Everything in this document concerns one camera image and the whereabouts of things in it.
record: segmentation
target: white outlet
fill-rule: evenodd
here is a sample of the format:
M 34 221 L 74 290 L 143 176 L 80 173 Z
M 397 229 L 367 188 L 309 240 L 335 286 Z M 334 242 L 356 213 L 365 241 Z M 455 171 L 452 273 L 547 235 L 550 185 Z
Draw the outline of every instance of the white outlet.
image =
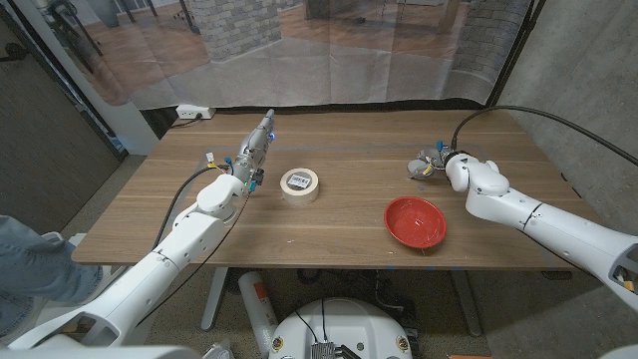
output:
M 197 114 L 201 114 L 202 119 L 212 119 L 212 115 L 215 113 L 214 108 L 205 108 L 193 105 L 179 105 L 177 106 L 177 115 L 182 120 L 193 120 L 197 117 Z

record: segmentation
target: blue jeans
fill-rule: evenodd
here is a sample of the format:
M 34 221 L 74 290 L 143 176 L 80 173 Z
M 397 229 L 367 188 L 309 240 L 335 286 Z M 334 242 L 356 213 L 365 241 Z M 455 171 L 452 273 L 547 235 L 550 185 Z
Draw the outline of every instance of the blue jeans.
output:
M 17 219 L 0 215 L 0 337 L 33 308 L 33 297 L 79 303 L 102 279 L 101 266 L 71 259 L 75 245 L 49 241 Z

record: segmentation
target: cable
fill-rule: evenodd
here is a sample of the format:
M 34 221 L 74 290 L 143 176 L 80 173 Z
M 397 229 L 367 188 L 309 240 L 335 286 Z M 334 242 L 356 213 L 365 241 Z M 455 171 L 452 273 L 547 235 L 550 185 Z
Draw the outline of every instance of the cable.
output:
M 326 313 L 323 310 L 323 298 L 321 298 L 321 321 L 323 324 L 323 340 L 328 342 L 328 334 L 326 334 Z
M 184 127 L 184 126 L 192 124 L 193 122 L 195 122 L 197 120 L 201 120 L 201 114 L 195 115 L 195 118 L 193 120 L 188 121 L 187 123 L 172 125 L 170 128 L 171 129 L 177 129 L 177 128 L 180 128 L 180 127 Z
M 297 311 L 297 309 L 295 309 L 295 313 L 297 314 L 297 316 L 299 317 L 299 319 L 301 319 L 301 321 L 306 324 L 306 326 L 308 327 L 308 329 L 310 329 L 310 332 L 312 333 L 312 336 L 315 337 L 315 344 L 319 343 L 319 340 L 317 340 L 317 336 L 315 335 L 315 331 L 312 330 L 312 328 L 310 327 L 310 325 L 308 325 L 308 322 L 306 322 L 305 320 L 303 320 L 303 318 L 301 317 L 301 315 L 299 315 L 299 312 Z
M 375 279 L 375 299 L 377 299 L 377 302 L 386 308 L 397 309 L 401 312 L 403 312 L 403 310 L 406 308 L 403 305 L 390 305 L 384 303 L 383 301 L 381 301 L 381 298 L 379 298 L 379 291 L 379 270 L 377 270 L 377 277 Z
M 483 110 L 479 110 L 474 112 L 473 114 L 467 116 L 458 126 L 457 129 L 455 130 L 455 134 L 452 136 L 452 143 L 451 143 L 451 149 L 452 151 L 455 151 L 457 149 L 457 136 L 459 135 L 459 131 L 461 130 L 461 128 L 471 119 L 475 118 L 478 115 L 484 114 L 486 112 L 490 112 L 490 111 L 494 111 L 494 110 L 513 110 L 513 111 L 521 111 L 521 112 L 526 112 L 526 113 L 531 113 L 531 114 L 535 114 L 535 115 L 539 115 L 539 116 L 543 116 L 545 118 L 554 120 L 556 122 L 559 122 L 563 125 L 565 125 L 566 127 L 575 130 L 583 135 L 585 135 L 586 137 L 590 138 L 591 140 L 599 143 L 600 145 L 606 147 L 607 149 L 615 152 L 617 155 L 619 155 L 620 157 L 622 157 L 623 159 L 629 161 L 630 163 L 634 164 L 635 166 L 638 166 L 638 159 L 636 159 L 635 157 L 629 155 L 628 153 L 626 153 L 625 151 L 617 148 L 616 146 L 614 146 L 613 144 L 607 142 L 606 140 L 602 139 L 601 137 L 581 128 L 580 126 L 569 122 L 561 117 L 558 117 L 556 115 L 544 112 L 544 111 L 540 111 L 540 110 L 535 110 L 535 109 L 530 109 L 530 108 L 525 108 L 525 107 L 521 107 L 521 106 L 492 106 L 490 108 L 486 108 Z
M 197 176 L 205 173 L 206 171 L 210 171 L 213 170 L 215 168 L 212 167 L 206 167 L 205 169 L 201 169 L 199 171 L 197 171 L 196 173 L 192 174 L 191 177 L 189 177 L 184 183 L 181 184 L 181 186 L 179 187 L 179 189 L 177 190 L 177 193 L 175 194 L 175 196 L 172 198 L 172 202 L 170 203 L 170 206 L 168 207 L 168 211 L 166 212 L 166 215 L 163 218 L 163 222 L 161 223 L 161 227 L 159 228 L 159 233 L 158 233 L 158 237 L 156 238 L 156 241 L 153 243 L 153 249 L 155 249 L 158 244 L 160 244 L 160 240 L 161 240 L 161 234 L 163 233 L 163 229 L 166 227 L 166 223 L 168 222 L 168 218 L 170 217 L 170 213 L 172 212 L 172 208 L 175 206 L 175 203 L 177 202 L 177 199 L 179 198 L 179 195 L 181 194 L 181 192 L 183 191 L 183 189 L 192 181 L 194 180 Z
M 155 308 L 153 308 L 152 311 L 149 312 L 149 314 L 145 315 L 144 318 L 142 318 L 142 320 L 140 320 L 140 322 L 138 323 L 138 325 L 136 325 L 136 327 L 138 327 L 140 324 L 142 324 L 145 320 L 147 320 L 147 318 L 149 318 L 153 313 L 156 312 L 156 310 L 160 309 L 160 307 L 166 303 L 171 297 L 173 297 L 185 284 L 188 283 L 188 281 L 197 274 L 197 272 L 208 262 L 208 260 L 212 257 L 213 254 L 215 254 L 217 252 L 217 249 L 219 248 L 219 246 L 224 242 L 224 240 L 228 237 L 228 235 L 230 234 L 230 232 L 232 231 L 233 228 L 235 228 L 235 225 L 237 224 L 237 222 L 239 221 L 239 217 L 241 216 L 241 214 L 243 213 L 243 210 L 246 208 L 246 205 L 248 204 L 248 199 L 250 198 L 250 193 L 248 194 L 248 196 L 246 197 L 246 201 L 243 203 L 243 207 L 241 208 L 241 211 L 239 212 L 239 214 L 237 215 L 237 219 L 235 220 L 235 222 L 232 223 L 232 225 L 230 226 L 230 229 L 228 230 L 228 232 L 223 236 L 223 238 L 221 239 L 221 241 L 219 242 L 219 244 L 212 250 L 212 252 L 208 255 L 208 257 L 195 269 L 195 271 L 193 273 L 191 273 L 187 279 L 185 279 L 178 288 L 176 288 L 171 294 L 168 295 L 168 297 L 166 299 L 164 299 L 163 301 L 161 301 L 158 306 L 156 306 Z

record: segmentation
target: table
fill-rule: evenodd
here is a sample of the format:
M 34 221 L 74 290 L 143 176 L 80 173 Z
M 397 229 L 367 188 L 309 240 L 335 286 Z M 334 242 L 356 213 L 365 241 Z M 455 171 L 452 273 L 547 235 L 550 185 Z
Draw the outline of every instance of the table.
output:
M 263 185 L 233 233 L 212 256 L 215 266 L 412 269 L 569 270 L 572 266 L 517 230 L 473 217 L 466 195 L 445 176 L 408 179 L 406 166 L 419 149 L 447 143 L 465 111 L 344 114 L 275 113 L 276 140 L 264 165 Z M 211 121 L 170 130 L 109 205 L 73 253 L 83 264 L 131 265 L 151 249 L 165 211 L 181 183 L 204 162 L 236 156 L 262 114 L 215 114 Z M 484 152 L 512 187 L 593 221 L 578 197 L 529 136 L 503 112 L 469 122 L 459 148 Z M 317 199 L 295 207 L 280 198 L 279 180 L 294 168 L 313 170 Z M 219 172 L 200 176 L 178 213 Z M 405 247 L 383 223 L 385 206 L 417 195 L 438 206 L 448 221 L 444 241 L 431 249 Z

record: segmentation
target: red bowl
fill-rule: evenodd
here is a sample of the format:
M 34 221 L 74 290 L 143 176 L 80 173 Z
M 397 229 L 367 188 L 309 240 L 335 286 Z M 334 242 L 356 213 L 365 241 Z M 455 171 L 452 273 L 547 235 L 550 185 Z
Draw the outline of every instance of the red bowl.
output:
M 441 211 L 416 196 L 403 196 L 391 201 L 383 213 L 383 221 L 395 238 L 412 248 L 439 244 L 448 229 Z

